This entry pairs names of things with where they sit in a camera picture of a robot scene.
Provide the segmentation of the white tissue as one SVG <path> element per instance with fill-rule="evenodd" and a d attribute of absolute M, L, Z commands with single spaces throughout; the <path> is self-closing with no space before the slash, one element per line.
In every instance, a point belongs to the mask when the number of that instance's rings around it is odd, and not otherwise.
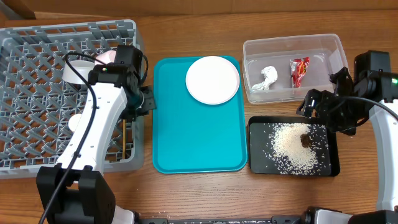
<path fill-rule="evenodd" d="M 263 68 L 261 70 L 261 74 L 264 76 L 264 81 L 253 85 L 252 89 L 254 91 L 268 90 L 269 87 L 278 79 L 277 70 L 273 66 Z"/>

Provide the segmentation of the grey dish rack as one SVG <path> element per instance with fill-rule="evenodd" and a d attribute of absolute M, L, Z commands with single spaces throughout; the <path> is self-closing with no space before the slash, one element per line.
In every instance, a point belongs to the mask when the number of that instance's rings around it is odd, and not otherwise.
<path fill-rule="evenodd" d="M 87 89 L 63 81 L 64 55 L 97 56 L 119 45 L 144 48 L 130 19 L 1 30 L 1 178 L 35 177 L 68 146 L 68 120 Z"/>

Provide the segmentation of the wooden chopstick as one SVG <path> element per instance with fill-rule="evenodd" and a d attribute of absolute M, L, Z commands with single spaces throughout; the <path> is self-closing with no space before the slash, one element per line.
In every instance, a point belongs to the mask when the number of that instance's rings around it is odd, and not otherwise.
<path fill-rule="evenodd" d="M 123 152 L 122 159 L 126 158 L 126 120 L 123 120 Z"/>

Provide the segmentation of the brown food scrap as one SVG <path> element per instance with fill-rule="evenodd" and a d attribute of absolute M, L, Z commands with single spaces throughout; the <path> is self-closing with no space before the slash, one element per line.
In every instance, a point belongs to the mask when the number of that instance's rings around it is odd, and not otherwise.
<path fill-rule="evenodd" d="M 311 138 L 310 138 L 310 136 L 308 134 L 302 134 L 300 136 L 300 140 L 301 140 L 301 143 L 302 143 L 303 147 L 308 148 L 308 147 L 310 147 L 312 145 L 312 140 L 311 140 Z"/>

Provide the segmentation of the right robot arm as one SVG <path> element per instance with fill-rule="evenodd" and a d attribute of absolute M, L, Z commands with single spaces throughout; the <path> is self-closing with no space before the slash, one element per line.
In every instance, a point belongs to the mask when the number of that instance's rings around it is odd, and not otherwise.
<path fill-rule="evenodd" d="M 397 223 L 397 74 L 388 52 L 369 50 L 354 59 L 351 85 L 344 70 L 331 76 L 336 88 L 323 94 L 317 115 L 332 131 L 370 121 L 377 146 L 379 193 L 376 211 L 353 215 L 348 223 Z"/>

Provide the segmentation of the rice pile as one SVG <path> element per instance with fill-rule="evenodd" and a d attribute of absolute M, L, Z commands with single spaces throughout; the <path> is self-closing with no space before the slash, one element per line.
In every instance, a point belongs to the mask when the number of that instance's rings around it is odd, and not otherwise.
<path fill-rule="evenodd" d="M 272 123 L 269 142 L 263 150 L 266 158 L 282 175 L 327 175 L 330 171 L 329 144 L 324 125 L 308 123 Z M 312 145 L 303 147 L 300 136 L 308 134 Z"/>

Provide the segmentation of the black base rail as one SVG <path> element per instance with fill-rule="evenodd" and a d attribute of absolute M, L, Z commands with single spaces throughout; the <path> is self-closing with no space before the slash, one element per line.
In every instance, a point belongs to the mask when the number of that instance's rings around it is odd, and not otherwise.
<path fill-rule="evenodd" d="M 308 207 L 301 215 L 274 215 L 270 218 L 185 219 L 141 218 L 139 224 L 348 224 L 352 215 L 321 207 Z"/>

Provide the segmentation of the black waste tray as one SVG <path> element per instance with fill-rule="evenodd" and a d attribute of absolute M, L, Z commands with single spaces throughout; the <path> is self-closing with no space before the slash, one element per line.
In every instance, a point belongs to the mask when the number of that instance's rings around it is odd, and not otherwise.
<path fill-rule="evenodd" d="M 308 124 L 321 124 L 315 118 L 299 118 L 299 117 L 286 117 L 286 116 L 254 116 L 249 120 L 248 124 L 248 148 L 250 155 L 249 166 L 253 173 L 256 174 L 278 174 L 276 169 L 271 167 L 267 168 L 266 165 L 272 165 L 273 162 L 266 158 L 263 150 L 267 149 L 265 144 L 269 142 L 269 133 L 272 123 L 308 123 Z M 336 141 L 336 134 L 329 131 L 327 128 L 327 138 L 329 144 L 329 159 L 330 171 L 327 175 L 315 176 L 337 176 L 340 173 L 340 162 L 338 157 L 338 146 Z"/>

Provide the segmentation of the red snack wrapper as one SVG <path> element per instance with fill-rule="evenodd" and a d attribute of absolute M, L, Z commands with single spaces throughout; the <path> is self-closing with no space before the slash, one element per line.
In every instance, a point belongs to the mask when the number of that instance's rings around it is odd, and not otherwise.
<path fill-rule="evenodd" d="M 292 88 L 300 88 L 302 80 L 307 73 L 307 68 L 310 63 L 309 57 L 296 58 L 290 60 L 290 71 L 292 78 Z"/>

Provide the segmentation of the white round plate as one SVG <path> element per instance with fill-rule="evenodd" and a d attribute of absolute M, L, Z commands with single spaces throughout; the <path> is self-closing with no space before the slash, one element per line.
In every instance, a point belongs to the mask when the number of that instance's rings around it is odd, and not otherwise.
<path fill-rule="evenodd" d="M 226 103 L 240 86 L 237 68 L 219 56 L 202 57 L 188 69 L 186 87 L 194 99 L 207 105 Z"/>

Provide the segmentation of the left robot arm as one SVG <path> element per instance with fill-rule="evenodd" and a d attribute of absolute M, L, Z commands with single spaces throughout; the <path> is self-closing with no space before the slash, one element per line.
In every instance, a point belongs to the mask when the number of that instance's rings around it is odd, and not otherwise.
<path fill-rule="evenodd" d="M 119 118 L 135 121 L 155 109 L 151 87 L 143 86 L 141 64 L 146 56 L 136 47 L 119 45 L 113 62 L 83 54 L 94 65 L 86 75 L 79 61 L 64 56 L 63 78 L 74 76 L 88 87 L 88 99 L 77 128 L 53 167 L 36 177 L 48 223 L 137 223 L 136 213 L 116 205 L 103 177 L 108 144 Z"/>

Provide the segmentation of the white paper cup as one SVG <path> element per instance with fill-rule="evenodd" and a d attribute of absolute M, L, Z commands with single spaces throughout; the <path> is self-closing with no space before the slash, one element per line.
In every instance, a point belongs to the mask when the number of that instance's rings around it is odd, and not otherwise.
<path fill-rule="evenodd" d="M 71 118 L 68 120 L 68 127 L 71 132 L 75 132 L 78 126 L 78 123 L 80 122 L 81 119 L 81 114 L 74 114 L 71 116 Z"/>

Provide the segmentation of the pink bowl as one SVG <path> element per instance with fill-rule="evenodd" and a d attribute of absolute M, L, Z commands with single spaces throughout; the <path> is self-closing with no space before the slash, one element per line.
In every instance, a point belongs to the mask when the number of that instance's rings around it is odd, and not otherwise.
<path fill-rule="evenodd" d="M 115 50 L 106 51 L 105 53 L 99 54 L 96 57 L 95 65 L 113 63 L 114 60 L 115 60 L 115 57 L 116 57 L 116 51 Z"/>

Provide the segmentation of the clear plastic bin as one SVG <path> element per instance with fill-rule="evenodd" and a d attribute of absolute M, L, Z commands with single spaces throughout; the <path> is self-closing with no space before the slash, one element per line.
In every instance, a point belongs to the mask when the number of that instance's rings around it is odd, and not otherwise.
<path fill-rule="evenodd" d="M 247 40 L 244 83 L 252 104 L 304 99 L 307 91 L 333 91 L 330 75 L 348 67 L 336 34 Z"/>

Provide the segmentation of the teal plastic tray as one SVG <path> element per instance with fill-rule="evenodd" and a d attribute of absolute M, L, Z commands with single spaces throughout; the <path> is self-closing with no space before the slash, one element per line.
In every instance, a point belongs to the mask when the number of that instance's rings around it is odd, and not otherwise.
<path fill-rule="evenodd" d="M 164 58 L 154 67 L 152 163 L 164 174 L 232 172 L 248 161 L 243 89 L 220 105 L 194 99 L 185 77 L 197 60 Z"/>

